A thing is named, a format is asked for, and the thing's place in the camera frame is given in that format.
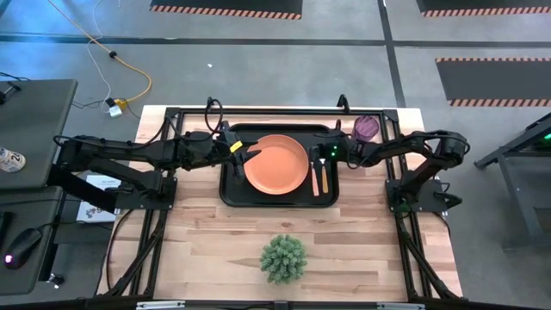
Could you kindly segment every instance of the black tray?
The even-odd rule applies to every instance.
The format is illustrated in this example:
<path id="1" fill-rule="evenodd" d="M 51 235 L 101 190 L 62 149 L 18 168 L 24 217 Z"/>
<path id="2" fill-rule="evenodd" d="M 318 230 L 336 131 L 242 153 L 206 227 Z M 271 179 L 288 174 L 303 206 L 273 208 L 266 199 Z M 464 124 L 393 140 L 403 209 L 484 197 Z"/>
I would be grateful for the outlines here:
<path id="1" fill-rule="evenodd" d="M 297 140 L 307 151 L 308 147 L 323 142 L 324 138 L 315 133 L 326 133 L 329 128 L 323 125 L 294 124 L 237 124 L 230 128 L 242 140 L 258 140 L 270 134 L 285 134 Z M 338 198 L 338 174 L 336 162 L 325 162 L 329 193 L 324 194 L 321 188 L 321 168 L 316 170 L 319 185 L 319 196 L 313 195 L 312 167 L 309 167 L 306 180 L 295 190 L 284 195 L 268 195 L 255 189 L 246 179 L 237 184 L 232 176 L 232 167 L 222 165 L 220 174 L 220 199 L 232 207 L 295 207 L 326 208 Z"/>

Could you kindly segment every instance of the concrete floor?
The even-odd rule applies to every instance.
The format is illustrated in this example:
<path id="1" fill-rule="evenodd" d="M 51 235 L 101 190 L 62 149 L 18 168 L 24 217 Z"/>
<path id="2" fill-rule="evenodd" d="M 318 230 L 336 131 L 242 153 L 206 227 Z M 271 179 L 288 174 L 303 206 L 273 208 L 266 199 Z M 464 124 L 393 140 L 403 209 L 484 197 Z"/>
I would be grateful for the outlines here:
<path id="1" fill-rule="evenodd" d="M 92 33 L 95 1 L 66 0 L 67 14 Z M 301 21 L 152 13 L 149 1 L 106 0 L 98 23 L 107 36 L 215 39 L 383 40 L 377 0 L 305 0 Z M 423 18 L 415 0 L 386 0 L 395 40 L 551 41 L 551 15 Z M 46 1 L 12 1 L 0 17 L 0 34 L 79 34 Z M 109 45 L 127 62 L 149 72 L 153 90 L 133 103 L 203 104 L 216 96 L 226 104 L 333 106 L 345 93 L 350 104 L 396 107 L 384 46 L 300 45 Z M 133 96 L 145 81 L 93 53 L 114 96 Z M 396 48 L 406 106 L 421 108 L 427 130 L 448 129 L 465 135 L 473 150 L 465 163 L 442 173 L 451 192 L 464 202 L 449 213 L 452 243 L 464 295 L 473 301 L 531 307 L 551 305 L 550 250 L 503 253 L 501 243 L 524 233 L 518 212 L 497 166 L 478 171 L 471 163 L 501 146 L 545 108 L 451 108 L 443 93 L 436 57 L 550 57 L 549 49 Z M 106 89 L 84 44 L 0 42 L 0 70 L 32 79 L 75 78 L 76 100 L 103 99 Z M 131 115 L 111 119 L 97 109 L 72 108 L 65 134 L 110 139 L 134 138 L 138 121 Z M 58 290 L 38 285 L 27 296 L 0 298 L 1 304 L 92 296 L 107 240 L 68 245 L 54 271 L 67 283 Z"/>

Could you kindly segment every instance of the butcher block tabletop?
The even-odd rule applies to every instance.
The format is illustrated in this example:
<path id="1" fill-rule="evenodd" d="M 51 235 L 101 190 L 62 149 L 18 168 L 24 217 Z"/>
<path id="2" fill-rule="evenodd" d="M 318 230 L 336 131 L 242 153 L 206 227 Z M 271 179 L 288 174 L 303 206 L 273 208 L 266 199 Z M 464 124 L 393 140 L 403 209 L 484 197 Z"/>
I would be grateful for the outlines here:
<path id="1" fill-rule="evenodd" d="M 166 108 L 144 107 L 136 142 L 146 142 L 155 135 Z M 424 130 L 419 109 L 397 111 L 402 133 Z M 291 123 L 334 127 L 336 119 L 340 119 L 342 130 L 350 133 L 356 117 L 224 115 L 224 120 L 230 125 Z M 194 130 L 207 131 L 203 115 L 185 116 L 183 131 Z M 381 142 L 381 135 L 373 141 Z M 408 154 L 406 159 L 410 169 L 424 161 L 417 154 Z M 143 163 L 131 166 L 141 171 L 151 169 Z M 407 301 L 396 225 L 387 210 L 384 193 L 384 162 L 357 170 L 339 163 L 340 196 L 329 208 L 228 207 L 219 197 L 219 166 L 180 169 L 176 177 L 176 201 L 164 232 L 155 299 Z M 110 259 L 112 283 L 136 255 L 144 214 L 134 211 L 116 235 Z M 429 263 L 450 290 L 461 295 L 446 226 L 434 214 L 418 214 L 418 221 Z M 278 286 L 266 282 L 267 274 L 260 270 L 259 258 L 263 247 L 279 234 L 304 243 L 308 265 L 299 281 Z M 145 262 L 140 290 L 145 287 L 149 263 Z M 417 265 L 413 263 L 412 268 L 416 288 L 421 292 Z M 98 294 L 106 290 L 103 278 Z"/>

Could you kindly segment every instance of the orange striped edge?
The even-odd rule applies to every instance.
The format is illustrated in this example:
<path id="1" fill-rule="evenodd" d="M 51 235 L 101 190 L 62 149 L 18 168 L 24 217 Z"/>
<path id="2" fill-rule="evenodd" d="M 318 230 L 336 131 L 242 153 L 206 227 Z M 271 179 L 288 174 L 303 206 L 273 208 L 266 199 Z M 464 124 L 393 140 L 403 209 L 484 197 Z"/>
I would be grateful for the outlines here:
<path id="1" fill-rule="evenodd" d="M 549 57 L 439 57 L 436 58 L 436 62 L 446 61 L 551 61 Z"/>
<path id="2" fill-rule="evenodd" d="M 551 99 L 454 99 L 448 104 L 458 108 L 541 108 L 551 107 Z"/>
<path id="3" fill-rule="evenodd" d="M 549 7 L 526 7 L 526 8 L 493 8 L 493 9 L 435 9 L 421 12 L 424 17 L 447 17 L 447 16 L 491 16 L 511 14 L 540 14 L 549 13 Z"/>
<path id="4" fill-rule="evenodd" d="M 299 20 L 302 18 L 301 14 L 295 13 L 282 13 L 282 12 L 268 12 L 268 11 L 249 11 L 241 9 L 210 9 L 210 8 L 192 8 L 192 7 L 179 7 L 174 5 L 152 5 L 149 10 L 154 12 L 164 13 L 189 13 L 189 14 L 203 14 L 203 15 L 217 15 L 217 16 L 241 16 L 241 17 L 256 17 L 256 18 L 275 18 L 275 19 L 287 19 L 287 20 Z"/>

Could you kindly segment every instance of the small succulent plant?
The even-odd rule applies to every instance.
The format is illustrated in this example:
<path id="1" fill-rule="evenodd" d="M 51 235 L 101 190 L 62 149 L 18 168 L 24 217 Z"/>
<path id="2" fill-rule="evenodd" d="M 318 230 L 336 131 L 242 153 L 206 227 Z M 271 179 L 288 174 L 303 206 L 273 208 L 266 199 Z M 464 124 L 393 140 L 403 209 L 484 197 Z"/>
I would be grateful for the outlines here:
<path id="1" fill-rule="evenodd" d="M 264 247 L 260 269 L 269 272 L 268 283 L 289 284 L 304 274 L 305 257 L 306 250 L 300 240 L 279 235 Z"/>

